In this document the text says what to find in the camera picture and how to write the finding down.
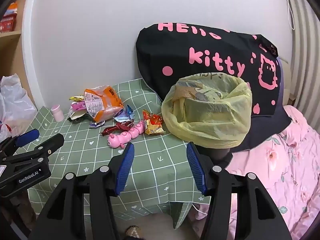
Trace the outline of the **dark red candy wrapper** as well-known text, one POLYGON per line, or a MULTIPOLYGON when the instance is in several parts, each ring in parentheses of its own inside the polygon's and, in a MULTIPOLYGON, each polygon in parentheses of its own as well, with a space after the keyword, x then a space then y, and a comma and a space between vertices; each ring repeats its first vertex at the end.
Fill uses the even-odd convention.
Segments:
POLYGON ((133 127, 132 121, 118 122, 114 126, 105 128, 102 132, 100 132, 100 134, 104 137, 116 131, 121 131, 121 132, 129 131, 132 127, 133 127))

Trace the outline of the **pink caterpillar toy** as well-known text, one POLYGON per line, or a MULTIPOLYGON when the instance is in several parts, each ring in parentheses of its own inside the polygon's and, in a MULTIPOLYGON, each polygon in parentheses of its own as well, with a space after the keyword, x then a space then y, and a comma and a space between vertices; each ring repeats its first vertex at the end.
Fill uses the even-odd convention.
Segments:
POLYGON ((140 121, 137 124, 133 124, 133 127, 129 131, 123 131, 119 134, 111 133, 108 136, 107 143, 111 148, 121 147, 125 148, 125 144, 135 139, 145 131, 144 122, 140 121))

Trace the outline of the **pink small bottle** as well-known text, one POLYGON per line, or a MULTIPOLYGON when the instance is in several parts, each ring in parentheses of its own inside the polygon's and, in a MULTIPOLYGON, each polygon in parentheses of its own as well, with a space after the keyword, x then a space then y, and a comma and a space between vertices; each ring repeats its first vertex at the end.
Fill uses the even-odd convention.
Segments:
POLYGON ((64 113, 60 105, 54 105, 51 107, 50 110, 56 122, 61 122, 65 119, 64 113))

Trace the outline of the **wooden shelf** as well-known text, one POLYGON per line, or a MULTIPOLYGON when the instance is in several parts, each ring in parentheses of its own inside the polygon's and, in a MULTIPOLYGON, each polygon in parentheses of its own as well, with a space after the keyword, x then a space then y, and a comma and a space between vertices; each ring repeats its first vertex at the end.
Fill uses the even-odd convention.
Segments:
POLYGON ((1 77, 17 74, 22 87, 34 102, 24 67, 22 50, 22 23, 26 0, 16 0, 17 18, 14 31, 1 34, 1 77))

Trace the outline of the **pink floral bedsheet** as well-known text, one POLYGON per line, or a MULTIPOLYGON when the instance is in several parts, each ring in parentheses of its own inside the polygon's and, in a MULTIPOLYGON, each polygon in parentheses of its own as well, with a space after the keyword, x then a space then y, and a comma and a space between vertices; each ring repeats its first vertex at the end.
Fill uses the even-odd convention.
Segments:
POLYGON ((291 124, 259 146, 233 154, 226 170, 255 173, 275 202, 292 239, 302 239, 319 213, 319 134, 293 106, 291 124))

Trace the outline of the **orange air cushion bag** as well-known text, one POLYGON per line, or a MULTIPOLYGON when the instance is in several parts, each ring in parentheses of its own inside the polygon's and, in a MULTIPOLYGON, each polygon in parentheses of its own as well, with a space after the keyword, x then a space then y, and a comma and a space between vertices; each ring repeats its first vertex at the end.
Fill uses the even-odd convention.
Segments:
POLYGON ((109 120, 124 109, 120 97, 111 86, 85 89, 84 102, 89 115, 95 122, 109 120))

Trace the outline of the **green checkered tablecloth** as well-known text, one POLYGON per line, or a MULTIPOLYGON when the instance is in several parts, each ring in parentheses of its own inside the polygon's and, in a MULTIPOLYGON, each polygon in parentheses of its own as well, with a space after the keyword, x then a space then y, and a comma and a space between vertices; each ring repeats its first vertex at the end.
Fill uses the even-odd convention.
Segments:
MULTIPOLYGON (((39 214, 63 176, 73 172, 77 176, 91 174, 107 165, 121 148, 111 148, 102 128, 90 128, 84 120, 73 124, 68 120, 57 122, 51 111, 42 107, 30 124, 39 130, 35 146, 60 133, 64 145, 49 158, 51 176, 28 190, 31 206, 39 214)), ((196 188, 186 158, 186 143, 169 132, 164 135, 141 134, 132 141, 135 158, 124 191, 112 198, 115 217, 132 220, 154 213, 170 215, 178 228, 189 211, 205 215, 210 199, 196 188)))

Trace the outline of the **black Hello Kitty pillow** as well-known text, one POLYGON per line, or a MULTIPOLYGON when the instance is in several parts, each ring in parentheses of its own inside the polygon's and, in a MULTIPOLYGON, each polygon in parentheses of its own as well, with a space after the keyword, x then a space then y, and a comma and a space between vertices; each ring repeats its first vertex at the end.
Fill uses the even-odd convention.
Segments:
POLYGON ((251 127, 234 152, 250 150, 291 123, 283 107, 283 68, 262 35, 185 23, 158 23, 139 32, 137 61, 144 82, 164 99, 178 79, 222 72, 252 91, 251 127))

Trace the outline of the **blue white snack wrapper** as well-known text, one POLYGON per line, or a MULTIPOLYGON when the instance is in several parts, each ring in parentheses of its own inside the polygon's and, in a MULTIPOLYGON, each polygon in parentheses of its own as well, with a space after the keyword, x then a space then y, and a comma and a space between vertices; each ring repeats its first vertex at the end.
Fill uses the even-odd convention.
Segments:
POLYGON ((116 122, 131 122, 135 119, 135 114, 130 105, 127 105, 124 109, 113 117, 116 122))

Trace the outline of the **white plastic bag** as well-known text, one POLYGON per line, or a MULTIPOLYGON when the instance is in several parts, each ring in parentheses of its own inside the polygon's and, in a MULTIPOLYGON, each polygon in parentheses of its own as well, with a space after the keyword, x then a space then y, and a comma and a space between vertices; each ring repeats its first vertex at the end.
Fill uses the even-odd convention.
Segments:
POLYGON ((17 74, 1 78, 0 140, 20 135, 26 131, 37 114, 37 109, 17 74))

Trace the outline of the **white window blinds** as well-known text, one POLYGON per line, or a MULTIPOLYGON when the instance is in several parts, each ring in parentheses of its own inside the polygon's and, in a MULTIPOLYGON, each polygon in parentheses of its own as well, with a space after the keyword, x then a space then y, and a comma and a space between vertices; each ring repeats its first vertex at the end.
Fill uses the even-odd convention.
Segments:
POLYGON ((319 16, 311 0, 288 0, 292 23, 291 94, 294 106, 319 131, 319 16))

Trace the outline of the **yellow snack wrapper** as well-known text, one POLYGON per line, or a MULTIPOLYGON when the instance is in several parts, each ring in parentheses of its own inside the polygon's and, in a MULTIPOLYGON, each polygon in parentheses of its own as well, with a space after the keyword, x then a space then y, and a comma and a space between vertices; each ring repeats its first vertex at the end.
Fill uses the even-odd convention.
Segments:
POLYGON ((84 101, 84 96, 83 95, 71 96, 69 100, 76 101, 76 102, 84 101))

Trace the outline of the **red gold snack wrapper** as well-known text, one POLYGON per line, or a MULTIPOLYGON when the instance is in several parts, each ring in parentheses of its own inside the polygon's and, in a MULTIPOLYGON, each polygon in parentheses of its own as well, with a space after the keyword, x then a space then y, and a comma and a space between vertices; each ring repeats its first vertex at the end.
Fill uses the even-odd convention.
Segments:
POLYGON ((143 110, 144 127, 147 135, 163 135, 163 118, 160 115, 153 114, 147 110, 143 110))

